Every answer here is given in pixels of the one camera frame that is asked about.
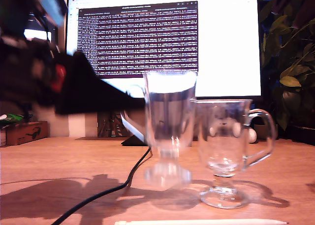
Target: white pen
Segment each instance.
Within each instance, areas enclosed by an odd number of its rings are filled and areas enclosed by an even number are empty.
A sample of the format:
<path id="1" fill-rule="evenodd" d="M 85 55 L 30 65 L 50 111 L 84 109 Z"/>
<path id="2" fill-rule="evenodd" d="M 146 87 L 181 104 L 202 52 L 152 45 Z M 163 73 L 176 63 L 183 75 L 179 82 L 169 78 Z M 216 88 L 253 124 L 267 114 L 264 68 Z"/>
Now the white pen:
<path id="1" fill-rule="evenodd" d="M 288 223 L 273 219 L 211 219 L 115 222 L 115 225 L 285 225 L 285 224 Z"/>

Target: monitor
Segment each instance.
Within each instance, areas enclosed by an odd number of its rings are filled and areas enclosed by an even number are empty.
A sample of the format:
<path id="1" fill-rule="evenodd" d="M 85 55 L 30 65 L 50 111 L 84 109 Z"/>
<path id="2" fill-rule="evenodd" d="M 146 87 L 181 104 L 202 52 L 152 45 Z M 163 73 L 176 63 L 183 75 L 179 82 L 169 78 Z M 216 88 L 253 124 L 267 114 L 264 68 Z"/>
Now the monitor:
<path id="1" fill-rule="evenodd" d="M 96 75 L 122 92 L 143 86 L 148 70 L 190 70 L 198 73 L 199 98 L 261 96 L 257 0 L 67 0 L 67 5 L 67 53 L 82 51 Z"/>

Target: clear glass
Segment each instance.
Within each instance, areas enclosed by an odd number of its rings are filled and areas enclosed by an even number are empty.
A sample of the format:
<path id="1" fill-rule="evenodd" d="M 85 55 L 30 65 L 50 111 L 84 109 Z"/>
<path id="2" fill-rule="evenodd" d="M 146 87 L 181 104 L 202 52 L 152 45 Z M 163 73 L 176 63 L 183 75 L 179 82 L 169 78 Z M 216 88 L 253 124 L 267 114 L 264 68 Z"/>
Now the clear glass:
<path id="1" fill-rule="evenodd" d="M 237 190 L 232 177 L 271 155 L 275 126 L 270 114 L 261 109 L 250 110 L 251 100 L 195 100 L 199 124 L 199 155 L 202 164 L 214 175 L 213 186 L 200 193 L 208 205 L 234 209 L 249 203 L 248 196 Z M 262 117 L 269 128 L 267 148 L 248 155 L 248 130 L 252 118 Z"/>
<path id="2" fill-rule="evenodd" d="M 189 183 L 191 173 L 179 165 L 178 157 L 192 143 L 195 103 L 191 100 L 195 97 L 196 74 L 148 72 L 144 79 L 145 129 L 126 113 L 122 119 L 128 129 L 136 128 L 137 137 L 158 152 L 159 162 L 145 171 L 145 178 L 167 188 Z"/>

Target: wooden desk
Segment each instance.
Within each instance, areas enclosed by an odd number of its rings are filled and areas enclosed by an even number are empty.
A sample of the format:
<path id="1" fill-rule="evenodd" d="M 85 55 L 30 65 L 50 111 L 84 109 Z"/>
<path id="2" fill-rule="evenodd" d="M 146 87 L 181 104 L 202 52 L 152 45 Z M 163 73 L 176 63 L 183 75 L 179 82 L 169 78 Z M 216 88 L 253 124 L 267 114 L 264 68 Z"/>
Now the wooden desk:
<path id="1" fill-rule="evenodd" d="M 147 147 L 119 141 L 47 138 L 1 148 L 1 224 L 49 225 L 66 210 L 123 183 Z M 253 144 L 259 149 L 264 143 Z M 315 224 L 315 147 L 278 140 L 266 160 L 235 176 L 252 195 L 248 206 L 224 210 L 201 203 L 197 191 L 212 179 L 198 161 L 197 144 L 180 158 L 193 173 L 189 188 L 158 191 L 147 185 L 144 170 L 131 188 L 104 196 L 70 216 L 65 225 L 113 225 L 115 221 L 262 218 Z"/>

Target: cardboard box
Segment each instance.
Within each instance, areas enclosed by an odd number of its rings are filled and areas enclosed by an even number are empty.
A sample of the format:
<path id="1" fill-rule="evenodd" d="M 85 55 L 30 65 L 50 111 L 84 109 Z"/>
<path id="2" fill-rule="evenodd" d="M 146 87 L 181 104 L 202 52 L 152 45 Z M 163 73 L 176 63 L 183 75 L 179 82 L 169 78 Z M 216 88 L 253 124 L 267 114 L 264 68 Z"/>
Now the cardboard box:
<path id="1" fill-rule="evenodd" d="M 6 144 L 20 145 L 48 136 L 47 122 L 20 123 L 6 128 Z"/>
<path id="2" fill-rule="evenodd" d="M 5 129 L 0 129 L 0 146 L 6 145 L 6 132 Z"/>

